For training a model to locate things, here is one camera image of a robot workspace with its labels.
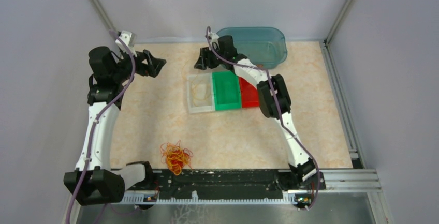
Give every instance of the tangled orange yarn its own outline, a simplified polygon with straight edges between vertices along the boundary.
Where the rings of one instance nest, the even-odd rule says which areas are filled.
[[[165,163],[168,166],[168,169],[176,176],[181,174],[185,165],[188,165],[192,169],[191,158],[193,153],[187,148],[181,149],[180,142],[181,140],[175,145],[171,143],[163,143],[160,146],[162,163]]]

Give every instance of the white wall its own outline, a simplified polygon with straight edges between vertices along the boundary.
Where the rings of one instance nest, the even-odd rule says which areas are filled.
[[[116,28],[138,41],[204,41],[230,26],[273,26],[292,39],[323,39],[345,0],[101,0]]]
[[[439,0],[356,0],[333,55],[396,223],[439,219]]]
[[[111,39],[87,0],[0,6],[0,222],[60,223],[87,124],[87,54]]]

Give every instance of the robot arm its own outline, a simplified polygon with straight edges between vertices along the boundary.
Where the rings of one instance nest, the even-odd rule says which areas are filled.
[[[205,70],[207,68],[216,68],[219,65],[224,66],[227,70],[232,71],[237,76],[245,79],[249,84],[255,87],[258,91],[259,107],[261,112],[267,118],[273,118],[278,124],[280,130],[284,135],[284,143],[287,147],[288,163],[291,168],[297,184],[302,184],[311,176],[315,175],[317,170],[309,157],[308,153],[298,144],[295,137],[300,141],[296,128],[294,127],[291,116],[291,99],[288,94],[284,79],[281,75],[267,75],[263,70],[257,69],[252,62],[243,54],[239,54],[233,45],[233,38],[231,36],[219,37],[215,33],[210,33],[208,37],[211,41],[212,47],[221,57],[226,60],[236,63],[231,65],[216,57],[210,51],[209,47],[200,49],[200,57],[194,68]],[[291,133],[286,131],[281,124],[274,97],[270,91],[269,78],[276,90],[277,100],[281,108],[281,115],[283,124]]]
[[[151,77],[159,74],[166,60],[154,58],[147,50],[136,52],[133,33],[122,31],[119,33],[119,38],[133,54],[137,74]],[[93,70],[89,78],[89,124],[75,170],[64,174],[64,185],[71,193],[79,187],[76,200],[81,205],[120,202],[124,191],[132,185],[145,180],[152,183],[153,172],[148,162],[135,162],[121,170],[111,171],[111,138],[123,96],[111,104],[98,120],[96,119],[98,113],[115,100],[123,90],[122,83],[130,77],[133,70],[133,64],[125,46],[119,40],[116,44],[123,57],[119,62],[114,60],[108,47],[96,47],[89,52],[89,62]],[[95,125],[93,138],[89,143],[93,125]],[[90,151],[90,157],[87,157],[87,151]],[[78,185],[83,170],[85,178],[81,185]]]

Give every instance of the gray floor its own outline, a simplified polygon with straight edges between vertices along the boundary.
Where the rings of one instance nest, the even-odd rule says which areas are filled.
[[[102,206],[87,206],[78,223],[93,223]],[[119,212],[133,206],[114,205]],[[157,205],[129,216],[117,215],[109,207],[99,223],[375,223],[367,195],[328,194],[318,196],[314,208],[295,211],[288,205]]]

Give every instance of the wooden table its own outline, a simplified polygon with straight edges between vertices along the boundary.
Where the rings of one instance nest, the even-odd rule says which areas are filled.
[[[125,93],[111,145],[111,166],[161,163],[159,147],[181,140],[194,169],[288,168],[282,134],[259,108],[189,114],[186,77],[205,43],[136,45],[167,60],[157,78],[136,76]],[[351,168],[339,114],[318,42],[288,42],[288,58],[271,74],[286,82],[300,138],[321,168]]]

